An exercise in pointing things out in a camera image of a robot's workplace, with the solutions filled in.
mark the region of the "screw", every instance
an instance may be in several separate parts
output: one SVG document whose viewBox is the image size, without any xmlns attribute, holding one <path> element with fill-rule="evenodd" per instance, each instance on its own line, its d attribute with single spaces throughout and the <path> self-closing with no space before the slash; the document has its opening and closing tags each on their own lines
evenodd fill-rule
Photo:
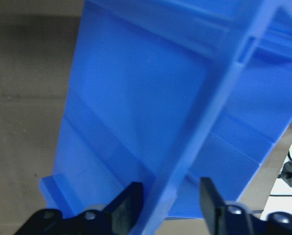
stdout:
<svg viewBox="0 0 292 235">
<path fill-rule="evenodd" d="M 283 214 L 274 214 L 273 217 L 279 223 L 284 223 L 284 224 L 289 223 L 289 219 Z"/>
<path fill-rule="evenodd" d="M 50 219 L 52 217 L 54 217 L 54 213 L 52 211 L 46 211 L 44 213 L 44 219 Z"/>
<path fill-rule="evenodd" d="M 94 213 L 94 212 L 92 212 L 92 211 L 87 211 L 86 213 L 85 213 L 85 219 L 86 220 L 92 220 L 92 219 L 95 219 L 96 218 L 96 214 Z"/>
<path fill-rule="evenodd" d="M 242 213 L 242 210 L 239 207 L 236 207 L 236 206 L 228 206 L 227 209 L 232 214 L 241 214 Z"/>
</svg>

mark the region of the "gray floor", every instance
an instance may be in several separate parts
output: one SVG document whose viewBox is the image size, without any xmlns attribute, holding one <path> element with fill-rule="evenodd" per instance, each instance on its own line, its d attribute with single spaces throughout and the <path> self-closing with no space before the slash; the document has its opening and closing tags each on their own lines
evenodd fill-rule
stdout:
<svg viewBox="0 0 292 235">
<path fill-rule="evenodd" d="M 0 14 L 0 234 L 45 202 L 79 17 Z M 262 210 L 292 142 L 289 130 L 242 197 Z M 202 220 L 166 221 L 157 234 L 207 234 Z"/>
</svg>

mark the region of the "blue plastic bin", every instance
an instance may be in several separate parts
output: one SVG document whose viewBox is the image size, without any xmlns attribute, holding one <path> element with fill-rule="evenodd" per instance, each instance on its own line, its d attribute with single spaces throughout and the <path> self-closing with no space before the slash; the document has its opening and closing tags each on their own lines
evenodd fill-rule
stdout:
<svg viewBox="0 0 292 235">
<path fill-rule="evenodd" d="M 40 188 L 70 217 L 142 182 L 153 234 L 202 176 L 237 200 L 291 119 L 292 0 L 88 0 Z"/>
</svg>

